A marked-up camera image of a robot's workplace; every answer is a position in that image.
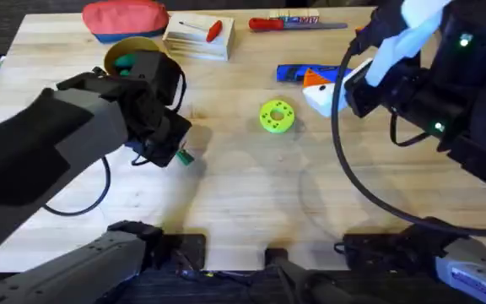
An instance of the green object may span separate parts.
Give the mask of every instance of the green object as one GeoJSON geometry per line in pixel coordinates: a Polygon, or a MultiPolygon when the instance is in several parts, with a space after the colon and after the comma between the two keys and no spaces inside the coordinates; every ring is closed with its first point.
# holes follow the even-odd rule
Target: green object
{"type": "Polygon", "coordinates": [[[134,54],[127,54],[117,58],[114,61],[116,68],[132,68],[132,65],[136,62],[136,56],[134,54]]]}
{"type": "Polygon", "coordinates": [[[179,151],[177,151],[177,153],[175,153],[175,155],[179,160],[181,160],[181,162],[185,166],[189,166],[194,161],[194,157],[188,154],[184,149],[180,149],[179,151]]]}
{"type": "Polygon", "coordinates": [[[292,106],[282,100],[270,100],[260,110],[260,123],[271,133],[284,133],[294,124],[292,106]]]}

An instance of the green light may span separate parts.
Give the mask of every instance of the green light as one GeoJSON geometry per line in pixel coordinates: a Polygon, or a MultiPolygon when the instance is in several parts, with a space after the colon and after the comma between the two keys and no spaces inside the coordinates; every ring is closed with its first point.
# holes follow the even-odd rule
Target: green light
{"type": "Polygon", "coordinates": [[[472,41],[472,38],[473,38],[473,35],[464,33],[464,34],[461,35],[461,40],[459,41],[459,44],[462,47],[466,47],[466,46],[468,46],[468,44],[470,44],[470,41],[472,41]]]}
{"type": "Polygon", "coordinates": [[[444,130],[446,130],[446,126],[444,126],[443,124],[437,122],[435,123],[435,129],[440,131],[440,132],[444,132],[444,130]]]}

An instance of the white box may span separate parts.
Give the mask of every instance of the white box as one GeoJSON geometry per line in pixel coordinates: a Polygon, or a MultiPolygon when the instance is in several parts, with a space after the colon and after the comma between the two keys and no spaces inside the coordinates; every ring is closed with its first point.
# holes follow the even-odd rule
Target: white box
{"type": "Polygon", "coordinates": [[[234,19],[201,14],[174,13],[162,41],[172,56],[188,56],[212,60],[228,61],[235,39],[234,19]],[[180,21],[209,29],[220,20],[223,28],[217,38],[207,43],[207,31],[180,24],[180,21]]]}

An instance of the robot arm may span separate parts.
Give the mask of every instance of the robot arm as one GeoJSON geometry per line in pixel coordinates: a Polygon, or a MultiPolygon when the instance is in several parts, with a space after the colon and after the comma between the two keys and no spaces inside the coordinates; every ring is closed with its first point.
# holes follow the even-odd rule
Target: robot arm
{"type": "Polygon", "coordinates": [[[0,243],[101,156],[127,141],[119,105],[45,89],[0,124],[0,243]]]}
{"type": "Polygon", "coordinates": [[[99,69],[80,74],[60,83],[59,90],[43,90],[27,109],[0,123],[0,244],[80,172],[122,144],[155,165],[170,162],[191,126],[166,108],[182,71],[162,52],[136,52],[136,57],[125,78],[99,69]]]}

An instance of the black cable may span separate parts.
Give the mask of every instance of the black cable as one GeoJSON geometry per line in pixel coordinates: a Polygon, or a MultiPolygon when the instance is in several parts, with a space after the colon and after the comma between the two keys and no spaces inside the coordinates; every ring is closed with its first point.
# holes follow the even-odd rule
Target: black cable
{"type": "Polygon", "coordinates": [[[403,148],[408,147],[412,144],[416,144],[422,140],[425,140],[430,136],[430,134],[423,132],[419,135],[412,137],[411,139],[405,140],[400,143],[397,142],[397,117],[398,115],[396,113],[392,113],[391,120],[389,121],[389,138],[395,145],[403,148]]]}
{"type": "Polygon", "coordinates": [[[102,190],[102,193],[100,194],[99,198],[97,198],[97,200],[93,204],[91,204],[88,208],[84,210],[75,211],[75,212],[63,212],[63,211],[55,210],[54,208],[48,206],[47,204],[42,206],[42,208],[44,208],[46,211],[52,214],[59,215],[59,216],[67,216],[67,217],[86,214],[89,211],[97,208],[97,206],[99,206],[99,204],[102,203],[102,201],[105,199],[111,184],[110,164],[108,164],[108,160],[106,159],[105,156],[102,156],[100,160],[102,160],[102,165],[104,165],[105,167],[106,182],[105,182],[105,188],[102,190]]]}
{"type": "Polygon", "coordinates": [[[335,152],[337,153],[338,162],[340,166],[343,168],[344,173],[348,177],[348,179],[352,182],[352,184],[363,194],[371,203],[375,204],[376,206],[384,209],[385,211],[403,219],[408,222],[411,222],[416,225],[425,226],[430,229],[435,229],[437,231],[442,231],[446,233],[462,235],[462,236],[486,236],[486,229],[481,228],[468,228],[468,227],[460,227],[460,226],[453,226],[453,225],[440,225],[436,223],[430,223],[424,219],[419,218],[418,216],[409,214],[404,212],[400,209],[397,209],[390,204],[384,202],[380,198],[376,197],[368,188],[366,188],[358,177],[355,176],[352,168],[348,161],[346,160],[346,156],[344,155],[343,146],[341,144],[341,137],[338,128],[338,102],[339,96],[341,93],[341,85],[343,83],[343,75],[346,73],[346,68],[350,59],[352,58],[352,54],[354,52],[354,48],[357,46],[357,43],[351,43],[350,48],[344,54],[343,60],[341,61],[341,65],[339,67],[337,78],[335,79],[335,88],[333,90],[333,99],[332,99],[332,107],[331,107],[331,130],[332,130],[332,137],[333,137],[333,145],[335,147],[335,152]]]}

